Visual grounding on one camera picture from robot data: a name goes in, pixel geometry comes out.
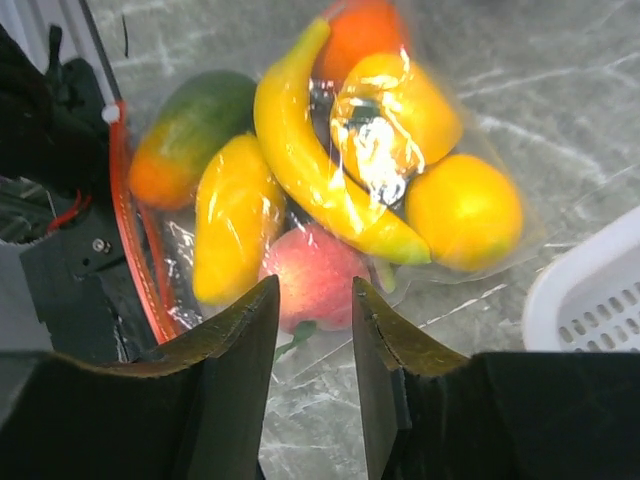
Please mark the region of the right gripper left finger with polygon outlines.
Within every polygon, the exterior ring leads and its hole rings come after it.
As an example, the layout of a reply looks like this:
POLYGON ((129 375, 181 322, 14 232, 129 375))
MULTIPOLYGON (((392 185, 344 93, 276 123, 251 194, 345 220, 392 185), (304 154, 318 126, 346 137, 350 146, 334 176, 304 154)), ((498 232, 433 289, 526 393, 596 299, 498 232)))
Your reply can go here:
POLYGON ((1 357, 5 479, 258 479, 279 319, 268 276, 131 363, 1 357))

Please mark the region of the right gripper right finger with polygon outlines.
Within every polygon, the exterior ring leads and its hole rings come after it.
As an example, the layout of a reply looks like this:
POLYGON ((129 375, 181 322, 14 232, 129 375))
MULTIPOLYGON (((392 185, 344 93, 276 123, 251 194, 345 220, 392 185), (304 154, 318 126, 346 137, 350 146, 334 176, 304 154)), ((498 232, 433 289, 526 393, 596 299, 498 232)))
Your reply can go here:
POLYGON ((352 331, 372 479, 635 479, 635 353, 465 357, 366 280, 352 331))

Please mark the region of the clear zip top bag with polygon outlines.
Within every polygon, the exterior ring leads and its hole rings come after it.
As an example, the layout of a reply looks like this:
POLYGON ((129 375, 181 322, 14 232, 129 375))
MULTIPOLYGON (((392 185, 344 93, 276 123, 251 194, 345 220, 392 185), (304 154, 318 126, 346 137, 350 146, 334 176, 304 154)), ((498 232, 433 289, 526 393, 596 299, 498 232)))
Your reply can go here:
POLYGON ((153 338, 280 284, 286 349, 351 326, 360 276, 410 286, 525 260, 542 219, 438 71, 413 1, 334 1, 298 37, 181 74, 110 123, 111 191, 153 338))

